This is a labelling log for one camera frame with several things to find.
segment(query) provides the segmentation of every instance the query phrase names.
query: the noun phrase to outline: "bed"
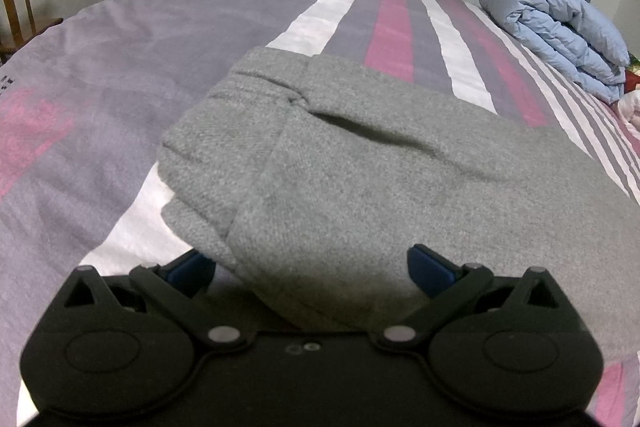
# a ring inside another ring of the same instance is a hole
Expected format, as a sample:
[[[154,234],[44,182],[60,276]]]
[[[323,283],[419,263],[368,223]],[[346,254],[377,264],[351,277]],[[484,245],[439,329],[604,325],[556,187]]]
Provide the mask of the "bed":
[[[0,424],[33,413],[18,357],[75,266],[116,275],[190,249],[160,217],[172,197],[155,166],[161,136],[256,46],[339,55],[523,125],[560,126],[640,204],[635,129],[471,4],[104,1],[0,68]],[[216,281],[221,314],[278,320],[229,274]],[[603,425],[638,421],[639,367],[636,353],[610,361],[589,409]]]

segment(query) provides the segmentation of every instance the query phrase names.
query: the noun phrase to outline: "bed sheet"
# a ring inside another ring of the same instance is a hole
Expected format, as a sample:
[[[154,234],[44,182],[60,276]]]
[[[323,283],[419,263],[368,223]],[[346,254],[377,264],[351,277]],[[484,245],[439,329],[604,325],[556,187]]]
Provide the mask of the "bed sheet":
[[[601,165],[612,190],[640,202],[638,132],[476,6],[104,1],[0,68],[0,425],[15,424],[19,389],[18,422],[33,412],[19,353],[75,266],[114,275],[189,250],[160,217],[171,198],[155,168],[160,139],[255,46],[340,55],[527,126],[559,125]],[[242,294],[229,274],[219,288]],[[277,320],[267,310],[261,317]],[[639,388],[631,354],[607,367],[590,412],[604,425],[630,426]]]

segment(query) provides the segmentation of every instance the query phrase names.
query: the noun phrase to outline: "blue comforter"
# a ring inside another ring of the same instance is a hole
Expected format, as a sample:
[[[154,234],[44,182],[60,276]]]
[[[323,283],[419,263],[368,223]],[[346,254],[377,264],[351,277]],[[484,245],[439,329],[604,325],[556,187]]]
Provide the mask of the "blue comforter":
[[[480,0],[496,23],[606,103],[624,92],[629,55],[620,32],[585,0]]]

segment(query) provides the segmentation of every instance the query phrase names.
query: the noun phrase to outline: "folded quilt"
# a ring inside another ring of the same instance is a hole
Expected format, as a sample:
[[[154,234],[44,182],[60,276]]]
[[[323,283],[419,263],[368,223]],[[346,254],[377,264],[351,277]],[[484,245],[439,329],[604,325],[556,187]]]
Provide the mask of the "folded quilt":
[[[424,243],[499,275],[546,266],[608,358],[640,349],[638,207],[559,127],[258,49],[166,134],[158,172],[169,227],[300,327],[415,311]]]
[[[499,26],[606,103],[624,93],[629,58],[618,29],[585,0],[480,0]]]

